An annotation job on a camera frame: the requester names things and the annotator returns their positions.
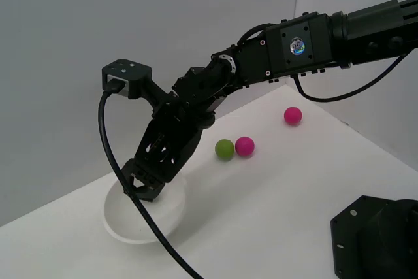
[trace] white backdrop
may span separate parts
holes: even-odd
[[[297,0],[296,16],[318,11],[350,13],[388,0]],[[412,52],[391,74],[373,88],[337,103],[320,104],[372,142],[404,163],[418,169],[418,52]],[[340,95],[364,85],[393,60],[330,69],[301,79],[306,92],[316,97]]]
[[[97,131],[101,68],[153,67],[166,90],[249,28],[292,18],[295,0],[0,0],[0,225],[109,173]],[[233,95],[219,115],[277,87]],[[152,110],[115,97],[107,124],[123,163]]]

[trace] white bowl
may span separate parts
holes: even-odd
[[[152,203],[143,201],[146,210],[165,236],[179,225],[185,214],[186,182],[179,173],[167,184]],[[123,193],[118,180],[106,195],[103,206],[103,223],[114,238],[129,244],[157,241],[138,209]]]

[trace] pink ball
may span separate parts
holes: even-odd
[[[302,112],[297,107],[289,107],[286,109],[284,117],[287,124],[297,125],[302,120]]]
[[[255,144],[249,137],[240,137],[235,142],[235,150],[239,156],[248,157],[254,152]]]

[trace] table surface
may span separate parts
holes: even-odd
[[[298,127],[283,122],[289,106],[303,112]],[[256,143],[252,158],[216,159],[219,139],[244,135]],[[183,173],[187,213],[169,240],[205,278],[336,278],[335,215],[361,195],[418,199],[417,172],[288,86],[218,119]],[[0,278],[187,278],[158,243],[124,244],[105,231],[114,181],[0,227]]]

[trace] sticker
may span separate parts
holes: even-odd
[[[292,39],[290,43],[290,51],[292,54],[298,56],[305,51],[305,43],[299,37]]]

